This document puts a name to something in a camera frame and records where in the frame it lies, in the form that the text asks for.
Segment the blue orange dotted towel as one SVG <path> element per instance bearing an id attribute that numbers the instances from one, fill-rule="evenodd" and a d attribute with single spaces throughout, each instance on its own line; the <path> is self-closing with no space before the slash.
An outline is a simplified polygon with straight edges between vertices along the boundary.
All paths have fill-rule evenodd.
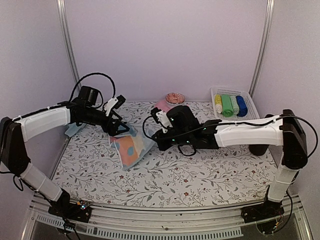
<path id="1" fill-rule="evenodd" d="M 129 131 L 108 137 L 109 146 L 115 148 L 124 171 L 135 166 L 155 145 L 153 140 L 145 136 L 142 127 L 127 126 Z"/>

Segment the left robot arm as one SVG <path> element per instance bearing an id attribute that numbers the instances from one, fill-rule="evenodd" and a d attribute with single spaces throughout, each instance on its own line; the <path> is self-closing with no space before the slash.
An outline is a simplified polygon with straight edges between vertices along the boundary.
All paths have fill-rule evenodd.
<path id="1" fill-rule="evenodd" d="M 33 137 L 69 124 L 78 127 L 82 124 L 100 126 L 112 137 L 128 132 L 130 128 L 115 112 L 126 99 L 119 95 L 96 106 L 100 94 L 95 88 L 82 86 L 78 96 L 71 101 L 15 119 L 4 117 L 0 121 L 0 161 L 8 169 L 7 172 L 45 196 L 63 217 L 70 217 L 75 211 L 70 194 L 31 163 L 25 143 Z"/>

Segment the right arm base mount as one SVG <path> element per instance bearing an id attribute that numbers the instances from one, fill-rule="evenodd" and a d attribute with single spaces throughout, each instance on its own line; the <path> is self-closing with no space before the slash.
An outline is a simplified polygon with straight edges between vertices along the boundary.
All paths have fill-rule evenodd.
<path id="1" fill-rule="evenodd" d="M 284 213 L 282 202 L 265 200 L 260 204 L 243 207 L 240 215 L 245 223 L 251 223 L 280 216 Z"/>

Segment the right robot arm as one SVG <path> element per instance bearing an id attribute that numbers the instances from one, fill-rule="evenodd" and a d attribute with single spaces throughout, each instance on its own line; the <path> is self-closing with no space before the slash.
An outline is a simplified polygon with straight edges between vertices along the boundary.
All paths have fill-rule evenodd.
<path id="1" fill-rule="evenodd" d="M 161 151 L 172 146 L 191 146 L 197 151 L 249 145 L 251 153 L 258 156 L 264 153 L 261 146 L 281 146 L 282 160 L 268 187 L 266 201 L 258 208 L 262 218 L 269 218 L 278 210 L 278 203 L 308 162 L 305 131 L 299 123 L 300 118 L 290 109 L 262 119 L 214 119 L 200 123 L 187 105 L 178 105 L 168 112 L 156 107 L 151 111 L 151 117 L 162 127 L 151 137 Z"/>

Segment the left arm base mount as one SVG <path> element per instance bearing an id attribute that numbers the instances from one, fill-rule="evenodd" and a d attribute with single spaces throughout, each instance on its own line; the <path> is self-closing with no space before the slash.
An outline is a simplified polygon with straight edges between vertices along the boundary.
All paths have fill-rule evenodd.
<path id="1" fill-rule="evenodd" d="M 50 203 L 48 213 L 68 220 L 88 223 L 92 208 L 83 200 L 72 203 L 68 198 L 60 198 Z"/>

